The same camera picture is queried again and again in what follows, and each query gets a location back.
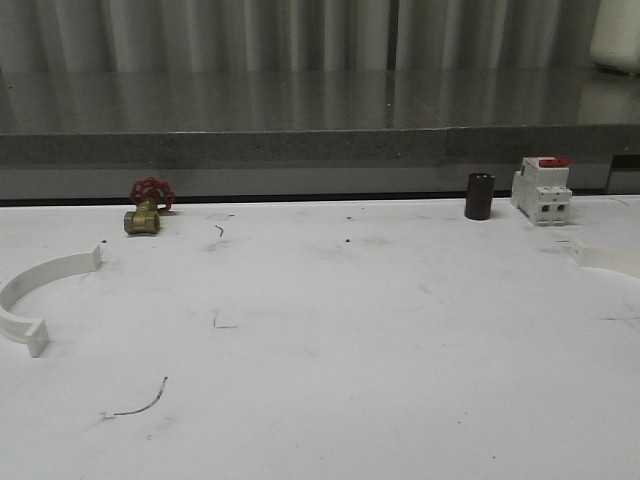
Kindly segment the white circuit breaker red switch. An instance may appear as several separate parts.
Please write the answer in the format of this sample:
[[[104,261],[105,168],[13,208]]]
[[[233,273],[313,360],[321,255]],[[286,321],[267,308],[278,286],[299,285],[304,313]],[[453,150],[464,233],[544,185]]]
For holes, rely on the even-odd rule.
[[[565,225],[572,198],[569,165],[563,157],[524,157],[514,173],[511,204],[534,225]]]

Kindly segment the brass valve red handwheel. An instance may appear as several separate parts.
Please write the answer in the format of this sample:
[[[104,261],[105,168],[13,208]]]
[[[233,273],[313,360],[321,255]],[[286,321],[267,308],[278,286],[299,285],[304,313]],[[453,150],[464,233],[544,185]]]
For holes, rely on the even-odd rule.
[[[175,193],[168,182],[148,177],[132,185],[130,200],[136,209],[125,213],[124,231],[128,235],[157,234],[160,231],[160,215],[171,210]]]

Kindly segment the white clamp half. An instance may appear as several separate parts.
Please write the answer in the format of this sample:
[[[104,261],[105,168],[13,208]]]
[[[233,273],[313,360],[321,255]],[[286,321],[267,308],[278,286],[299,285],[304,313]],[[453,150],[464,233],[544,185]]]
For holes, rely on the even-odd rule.
[[[570,251],[574,261],[582,267],[606,269],[635,278],[640,276],[638,253],[587,245],[578,239],[571,242]]]
[[[24,344],[32,358],[39,357],[50,342],[45,320],[20,316],[10,309],[26,294],[41,286],[97,271],[101,264],[101,247],[96,246],[88,253],[56,258],[15,276],[1,288],[1,333],[13,342]]]

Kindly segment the dark brown pipe coupling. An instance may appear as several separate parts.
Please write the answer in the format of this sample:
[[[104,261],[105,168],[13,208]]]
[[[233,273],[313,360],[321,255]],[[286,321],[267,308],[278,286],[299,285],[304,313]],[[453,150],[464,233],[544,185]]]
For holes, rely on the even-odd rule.
[[[491,213],[496,177],[487,173],[468,176],[464,215],[472,220],[488,220]]]

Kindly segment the white container on counter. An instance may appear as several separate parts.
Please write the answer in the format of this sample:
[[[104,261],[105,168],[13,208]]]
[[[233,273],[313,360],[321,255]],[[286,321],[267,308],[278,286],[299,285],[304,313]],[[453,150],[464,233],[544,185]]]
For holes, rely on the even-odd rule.
[[[639,0],[599,2],[589,56],[604,68],[639,74]]]

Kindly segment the grey stone counter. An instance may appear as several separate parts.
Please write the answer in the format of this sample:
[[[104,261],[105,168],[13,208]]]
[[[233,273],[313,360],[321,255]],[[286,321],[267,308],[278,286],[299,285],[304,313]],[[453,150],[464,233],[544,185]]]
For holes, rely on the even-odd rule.
[[[424,166],[639,150],[639,81],[593,69],[5,74],[6,166]]]

